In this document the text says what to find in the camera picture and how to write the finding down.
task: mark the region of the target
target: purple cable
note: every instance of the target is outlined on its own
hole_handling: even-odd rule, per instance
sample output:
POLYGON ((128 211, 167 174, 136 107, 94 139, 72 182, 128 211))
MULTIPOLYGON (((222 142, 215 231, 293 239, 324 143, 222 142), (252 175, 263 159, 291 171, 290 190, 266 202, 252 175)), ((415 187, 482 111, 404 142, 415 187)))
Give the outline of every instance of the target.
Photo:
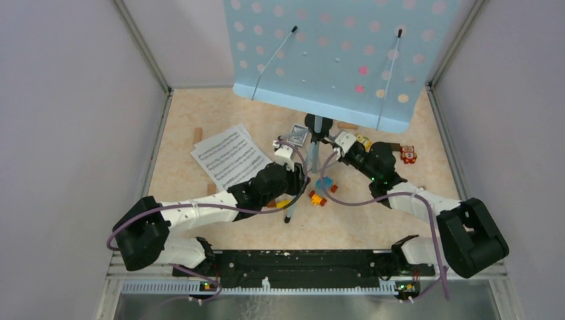
MULTIPOLYGON (((302 168, 306 168, 306 160, 304 159, 304 156, 302 156, 302 153, 300 153, 300 151, 292 143, 288 143, 286 141, 278 141, 278 142, 281 145, 289 146, 300 158, 300 161, 302 162, 302 168)), ((308 181, 308 173, 304 174, 304 181, 308 181)), ((276 212, 280 212, 280 211, 286 209, 286 206, 284 206, 282 208, 273 209, 273 210, 256 211, 256 210, 249 210, 249 209, 231 207, 229 205, 220 205, 220 204, 217 204, 217 203, 199 203, 198 206, 200 208, 218 208, 218 209, 226 209, 226 210, 235 210, 235 211, 239 211, 239 212, 243 212, 243 213, 252 213, 252 214, 255 214, 255 215, 268 215, 269 213, 276 213, 276 212)), ((132 223, 134 223, 134 222, 136 222, 140 219, 143 219, 148 215, 151 215, 151 214, 159 212, 159 211, 164 211, 164 210, 183 209, 183 208, 192 208, 192 207, 193 207, 192 204, 185 203, 185 204, 182 204, 182 205, 167 205, 165 207, 158 207, 158 208, 154 208, 154 209, 150 209, 150 210, 147 210, 145 212, 142 212, 142 213, 136 215, 135 217, 129 219, 128 221, 124 222, 114 232, 112 232, 112 234, 110 235, 108 240, 106 240, 106 248, 108 248, 112 251, 118 251, 117 247, 112 246, 112 240, 118 235, 118 233, 122 232, 124 229, 129 227, 132 223)))
POLYGON ((356 202, 356 203, 347 203, 347 202, 341 201, 339 199, 335 199, 326 189, 326 184, 325 184, 325 181, 324 181, 325 180, 324 179, 325 178, 324 173, 326 171, 326 168, 328 167, 328 163, 330 163, 330 161, 336 155, 337 155, 337 151, 335 151, 334 153, 332 153, 332 155, 330 155, 330 157, 328 157, 328 159, 326 160, 326 162, 322 166, 322 170, 320 172, 320 181, 322 183, 322 190, 323 190, 324 194, 326 195, 326 197, 328 197, 328 199, 334 201, 335 203, 338 203, 340 205, 346 205, 346 206, 349 206, 349 207, 358 207, 358 206, 361 206, 361 205, 368 205, 369 203, 379 202, 379 201, 388 199, 390 197, 405 195, 405 196, 414 197, 414 198, 422 201, 426 205, 426 209, 428 210, 428 218, 430 220, 430 228, 432 229, 432 241, 434 243, 434 250, 436 251, 436 259, 438 261, 438 266, 439 266, 439 269, 440 269, 439 279, 441 280, 441 283, 442 283, 445 299, 447 301, 449 301, 449 288, 447 287, 447 275, 446 275, 446 270, 443 267, 443 261, 441 259, 440 245, 439 245, 439 242, 438 242, 438 236, 436 235, 436 226, 434 224, 434 213, 433 213, 432 206, 430 205, 430 203, 424 197, 422 197, 421 195, 410 193, 410 192, 404 192, 404 191, 403 192, 395 192, 395 193, 383 195, 382 197, 374 198, 374 199, 371 199, 371 200, 368 200, 368 201, 356 202))

